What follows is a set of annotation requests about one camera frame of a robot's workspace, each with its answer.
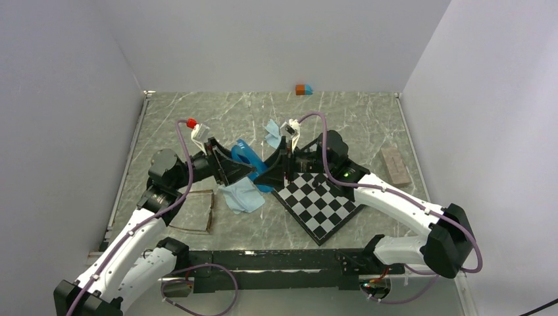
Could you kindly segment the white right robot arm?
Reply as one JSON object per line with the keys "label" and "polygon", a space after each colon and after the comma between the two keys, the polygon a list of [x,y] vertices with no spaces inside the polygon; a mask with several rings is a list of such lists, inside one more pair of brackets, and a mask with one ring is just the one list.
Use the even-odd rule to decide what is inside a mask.
{"label": "white right robot arm", "polygon": [[329,130],[320,135],[316,149],[295,149],[282,140],[255,183],[280,191],[292,183],[315,177],[332,195],[366,205],[403,223],[412,237],[377,234],[365,247],[363,265],[380,273],[388,265],[424,265],[435,275],[455,278],[472,251],[478,252],[472,228],[462,207],[447,207],[414,197],[388,184],[348,157],[341,135]]}

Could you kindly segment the blue glasses case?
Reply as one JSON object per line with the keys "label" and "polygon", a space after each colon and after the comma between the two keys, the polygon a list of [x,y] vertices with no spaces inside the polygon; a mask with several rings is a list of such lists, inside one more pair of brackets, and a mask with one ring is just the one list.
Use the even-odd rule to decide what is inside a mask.
{"label": "blue glasses case", "polygon": [[236,145],[231,148],[231,156],[233,160],[255,167],[255,171],[248,174],[247,177],[256,185],[257,189],[262,193],[271,193],[274,188],[262,184],[256,184],[255,179],[265,172],[268,167],[263,160],[254,152],[253,149],[242,139],[238,139]]}

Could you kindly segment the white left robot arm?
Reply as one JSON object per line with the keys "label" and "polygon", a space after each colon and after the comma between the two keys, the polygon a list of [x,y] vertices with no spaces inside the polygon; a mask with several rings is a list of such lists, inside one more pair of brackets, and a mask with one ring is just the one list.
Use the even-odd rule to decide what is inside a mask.
{"label": "white left robot arm", "polygon": [[182,161],[171,149],[151,158],[147,189],[125,227],[103,254],[75,281],[62,280],[54,290],[57,315],[123,315],[161,277],[178,277],[189,267],[189,247],[166,237],[142,259],[148,244],[177,215],[197,181],[214,177],[219,184],[233,184],[255,170],[235,161],[214,138],[203,151]]}

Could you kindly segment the light blue cleaning cloth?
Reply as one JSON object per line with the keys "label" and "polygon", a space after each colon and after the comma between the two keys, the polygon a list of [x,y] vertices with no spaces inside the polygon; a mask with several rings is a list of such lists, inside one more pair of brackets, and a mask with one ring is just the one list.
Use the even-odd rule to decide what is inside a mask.
{"label": "light blue cleaning cloth", "polygon": [[248,178],[229,186],[221,185],[218,189],[234,214],[252,213],[265,204],[264,197]]}

